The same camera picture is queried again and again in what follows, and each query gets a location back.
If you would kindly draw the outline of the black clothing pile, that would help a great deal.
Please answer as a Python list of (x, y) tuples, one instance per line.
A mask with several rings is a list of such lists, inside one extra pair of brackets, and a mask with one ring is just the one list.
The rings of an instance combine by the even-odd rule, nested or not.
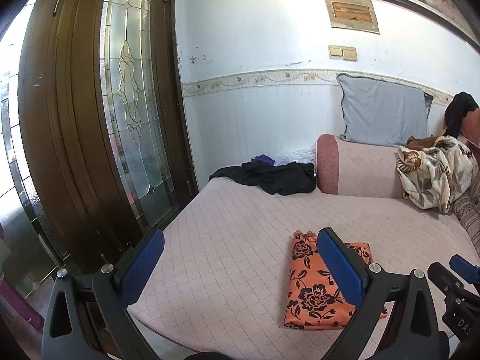
[(316, 189), (312, 163), (288, 163), (273, 166), (267, 163), (243, 163), (226, 166), (209, 176), (209, 180), (226, 177), (240, 185), (258, 186), (270, 195), (309, 194)]

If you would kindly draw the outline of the striped sofa cushion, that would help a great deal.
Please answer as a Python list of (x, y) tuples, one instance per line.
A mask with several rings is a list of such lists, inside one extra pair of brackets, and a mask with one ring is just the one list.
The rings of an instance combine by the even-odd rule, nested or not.
[(479, 254), (479, 235), (480, 235), (480, 218), (476, 205), (468, 193), (464, 193), (452, 203), (452, 211), (459, 220), (460, 225), (467, 232), (477, 254)]

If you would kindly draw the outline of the cream floral blanket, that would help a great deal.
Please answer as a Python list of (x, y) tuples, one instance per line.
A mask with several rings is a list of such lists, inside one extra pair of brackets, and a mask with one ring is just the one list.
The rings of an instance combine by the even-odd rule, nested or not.
[(466, 144), (451, 136), (437, 137), (422, 150), (399, 146), (396, 153), (403, 197), (421, 210), (452, 211), (479, 173), (479, 164)]

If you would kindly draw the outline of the purple cloth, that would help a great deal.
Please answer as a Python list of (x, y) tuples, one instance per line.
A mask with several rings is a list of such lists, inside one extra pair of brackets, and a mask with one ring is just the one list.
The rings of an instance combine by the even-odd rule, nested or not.
[(256, 156), (250, 160), (254, 164), (262, 163), (262, 164), (268, 164), (273, 166), (275, 164), (275, 160), (270, 158), (266, 154), (261, 154), (259, 156)]

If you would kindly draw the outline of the orange floral garment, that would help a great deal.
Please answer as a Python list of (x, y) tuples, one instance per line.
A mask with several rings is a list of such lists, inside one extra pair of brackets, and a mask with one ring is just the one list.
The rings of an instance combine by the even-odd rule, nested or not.
[(284, 326), (305, 331), (345, 328), (356, 307), (348, 303), (317, 250), (317, 235), (293, 234)]

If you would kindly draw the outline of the beige wall switch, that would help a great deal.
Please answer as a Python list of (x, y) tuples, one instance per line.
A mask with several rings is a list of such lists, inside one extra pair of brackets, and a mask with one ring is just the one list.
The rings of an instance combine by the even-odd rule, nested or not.
[(342, 56), (346, 61), (356, 62), (358, 60), (357, 51), (355, 47), (342, 47)]
[(343, 47), (341, 46), (329, 46), (329, 57), (332, 59), (342, 59), (343, 58)]

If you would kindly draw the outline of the framed wall plaque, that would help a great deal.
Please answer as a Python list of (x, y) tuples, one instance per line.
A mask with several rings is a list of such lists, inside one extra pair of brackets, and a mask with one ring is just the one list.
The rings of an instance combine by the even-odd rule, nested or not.
[(325, 0), (333, 29), (349, 29), (379, 34), (372, 0)]

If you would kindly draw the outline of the pink quilted bolster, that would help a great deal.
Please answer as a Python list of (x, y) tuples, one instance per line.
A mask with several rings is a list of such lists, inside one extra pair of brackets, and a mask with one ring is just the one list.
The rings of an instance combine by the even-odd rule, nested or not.
[(316, 141), (316, 183), (324, 194), (400, 199), (394, 147), (343, 141), (323, 134)]

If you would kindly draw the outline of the black garment on headboard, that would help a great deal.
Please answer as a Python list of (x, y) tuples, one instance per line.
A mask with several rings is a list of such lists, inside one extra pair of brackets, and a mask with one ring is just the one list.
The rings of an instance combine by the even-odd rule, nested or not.
[(463, 119), (479, 105), (471, 94), (460, 92), (453, 97), (444, 113), (445, 132), (443, 135), (458, 138), (461, 133)]

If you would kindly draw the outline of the grey pillow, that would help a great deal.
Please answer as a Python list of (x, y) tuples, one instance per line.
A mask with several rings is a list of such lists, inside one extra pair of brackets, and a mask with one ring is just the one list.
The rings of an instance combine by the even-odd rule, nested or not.
[(346, 73), (337, 82), (343, 92), (344, 141), (395, 147), (428, 135), (433, 97), (419, 88)]

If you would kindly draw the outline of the brown wooden door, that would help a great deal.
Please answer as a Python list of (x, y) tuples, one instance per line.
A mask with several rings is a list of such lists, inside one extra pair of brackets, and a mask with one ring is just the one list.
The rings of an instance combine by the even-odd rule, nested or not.
[(19, 125), (52, 231), (84, 273), (165, 228), (197, 193), (174, 0), (37, 0)]

